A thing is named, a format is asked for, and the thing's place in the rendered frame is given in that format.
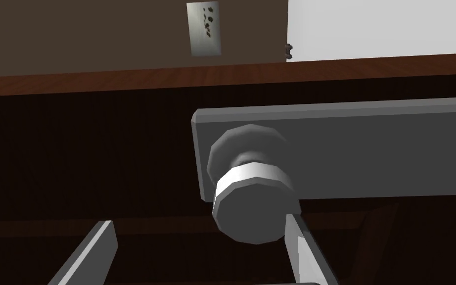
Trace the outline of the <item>pale picture with dark spots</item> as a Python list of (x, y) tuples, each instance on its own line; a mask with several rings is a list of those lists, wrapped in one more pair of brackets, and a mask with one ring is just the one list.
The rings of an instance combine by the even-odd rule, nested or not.
[(191, 55), (221, 56), (219, 2), (189, 2), (186, 11)]

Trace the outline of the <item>grey door leaf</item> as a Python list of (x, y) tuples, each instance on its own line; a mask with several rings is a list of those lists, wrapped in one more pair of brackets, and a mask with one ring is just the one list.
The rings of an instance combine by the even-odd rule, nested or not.
[(201, 197), (227, 130), (278, 131), (299, 199), (456, 195), (456, 97), (198, 109), (191, 119)]

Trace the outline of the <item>grey round door knob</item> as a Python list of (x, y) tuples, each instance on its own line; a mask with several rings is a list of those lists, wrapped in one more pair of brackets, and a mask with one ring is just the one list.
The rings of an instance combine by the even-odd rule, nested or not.
[(301, 212), (289, 157), (287, 140), (277, 130), (255, 124), (227, 130), (211, 146), (212, 215), (225, 235), (249, 244), (284, 236), (287, 215)]

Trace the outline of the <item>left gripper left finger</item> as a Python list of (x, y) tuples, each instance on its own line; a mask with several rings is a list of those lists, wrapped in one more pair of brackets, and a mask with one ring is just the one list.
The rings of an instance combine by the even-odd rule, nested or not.
[(113, 221), (99, 221), (47, 285), (104, 285), (118, 242)]

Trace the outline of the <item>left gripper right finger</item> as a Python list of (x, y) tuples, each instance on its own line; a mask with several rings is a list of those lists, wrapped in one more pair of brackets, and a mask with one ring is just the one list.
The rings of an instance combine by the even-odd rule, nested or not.
[(317, 241), (300, 215), (286, 216), (284, 241), (296, 283), (339, 285)]

